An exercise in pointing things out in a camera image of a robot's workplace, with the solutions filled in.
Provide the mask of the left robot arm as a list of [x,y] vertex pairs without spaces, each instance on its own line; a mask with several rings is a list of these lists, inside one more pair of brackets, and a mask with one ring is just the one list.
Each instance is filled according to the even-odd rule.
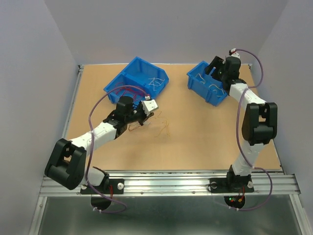
[[156,101],[148,96],[137,106],[131,97],[120,97],[116,108],[97,127],[71,140],[61,138],[56,142],[45,176],[69,190],[84,184],[92,185],[98,193],[105,192],[109,187],[106,173],[90,167],[93,151],[121,136],[130,123],[144,125],[157,109]]

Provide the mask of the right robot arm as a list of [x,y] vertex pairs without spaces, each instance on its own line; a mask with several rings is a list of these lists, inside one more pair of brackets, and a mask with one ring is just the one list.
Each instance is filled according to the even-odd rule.
[[244,142],[237,140],[240,154],[225,179],[226,188],[230,191],[236,191],[249,183],[259,153],[277,135],[276,103],[266,102],[255,94],[251,87],[239,78],[240,67],[240,57],[234,54],[225,59],[216,56],[204,69],[205,74],[220,81],[227,94],[238,101],[238,110],[245,112],[243,122],[236,123],[236,136],[242,136]]

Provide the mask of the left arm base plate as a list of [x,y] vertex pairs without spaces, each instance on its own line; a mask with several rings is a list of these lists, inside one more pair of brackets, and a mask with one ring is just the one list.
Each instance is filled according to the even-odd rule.
[[[124,185],[125,180],[123,178],[110,178],[102,182],[99,186],[94,186],[94,188],[105,195],[120,195],[124,193]],[[86,189],[80,189],[80,194],[96,195],[97,193],[89,186],[87,186]]]

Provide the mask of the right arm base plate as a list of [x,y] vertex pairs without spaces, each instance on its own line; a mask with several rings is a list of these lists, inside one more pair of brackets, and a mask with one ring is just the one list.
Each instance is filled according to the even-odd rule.
[[246,182],[243,181],[229,181],[226,178],[210,178],[209,187],[212,193],[239,193],[239,191],[245,193],[254,192],[254,187],[249,188]]

